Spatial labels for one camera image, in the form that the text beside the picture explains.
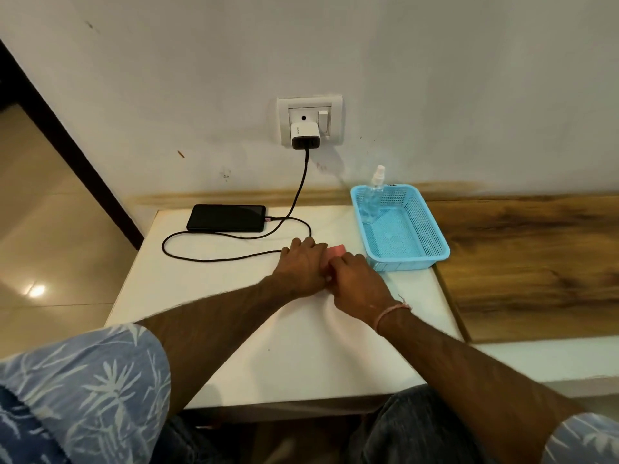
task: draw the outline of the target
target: basket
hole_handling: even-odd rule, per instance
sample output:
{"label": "basket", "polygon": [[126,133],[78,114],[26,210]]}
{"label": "basket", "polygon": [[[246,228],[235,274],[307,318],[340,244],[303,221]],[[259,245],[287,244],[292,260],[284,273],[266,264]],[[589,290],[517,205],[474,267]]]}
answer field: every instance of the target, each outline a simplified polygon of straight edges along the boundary
{"label": "basket", "polygon": [[422,194],[405,184],[387,185],[374,223],[361,221],[367,186],[350,191],[368,264],[377,272],[420,270],[449,257],[449,246]]}

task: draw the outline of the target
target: spray bottle cap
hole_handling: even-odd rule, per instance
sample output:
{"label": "spray bottle cap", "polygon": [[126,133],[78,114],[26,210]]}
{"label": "spray bottle cap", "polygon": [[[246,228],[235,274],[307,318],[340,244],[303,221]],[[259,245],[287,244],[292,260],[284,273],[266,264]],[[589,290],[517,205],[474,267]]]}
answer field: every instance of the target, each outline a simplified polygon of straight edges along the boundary
{"label": "spray bottle cap", "polygon": [[376,172],[374,173],[374,177],[372,178],[373,186],[382,186],[385,180],[385,167],[380,164],[376,168]]}

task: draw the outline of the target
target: forearm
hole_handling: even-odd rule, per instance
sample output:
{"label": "forearm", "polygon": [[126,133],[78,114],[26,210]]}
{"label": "forearm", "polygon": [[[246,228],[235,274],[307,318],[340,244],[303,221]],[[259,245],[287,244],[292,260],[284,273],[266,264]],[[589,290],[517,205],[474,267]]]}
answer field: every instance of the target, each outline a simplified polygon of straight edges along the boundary
{"label": "forearm", "polygon": [[386,315],[379,330],[502,463],[538,463],[554,429],[583,412],[406,310]]}
{"label": "forearm", "polygon": [[170,364],[170,412],[182,410],[219,367],[273,313],[293,299],[270,275],[247,288],[177,306],[138,321],[162,344]]}

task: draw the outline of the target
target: person's right hand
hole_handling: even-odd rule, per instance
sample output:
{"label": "person's right hand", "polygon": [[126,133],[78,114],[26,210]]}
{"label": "person's right hand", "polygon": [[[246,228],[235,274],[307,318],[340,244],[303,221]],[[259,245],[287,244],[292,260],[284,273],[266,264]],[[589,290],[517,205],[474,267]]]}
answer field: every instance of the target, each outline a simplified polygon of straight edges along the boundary
{"label": "person's right hand", "polygon": [[374,328],[378,316],[398,302],[378,273],[361,254],[347,252],[329,261],[334,277],[328,289],[336,298],[336,307]]}

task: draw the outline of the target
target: wall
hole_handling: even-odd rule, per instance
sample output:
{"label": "wall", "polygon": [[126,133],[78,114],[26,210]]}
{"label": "wall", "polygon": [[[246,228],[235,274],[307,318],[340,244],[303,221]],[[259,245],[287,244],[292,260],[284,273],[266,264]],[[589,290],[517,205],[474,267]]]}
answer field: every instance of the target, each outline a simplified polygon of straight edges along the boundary
{"label": "wall", "polygon": [[[0,38],[132,198],[293,188],[276,97],[341,93],[307,186],[619,190],[619,0],[0,0]],[[178,155],[180,150],[185,158]]]}

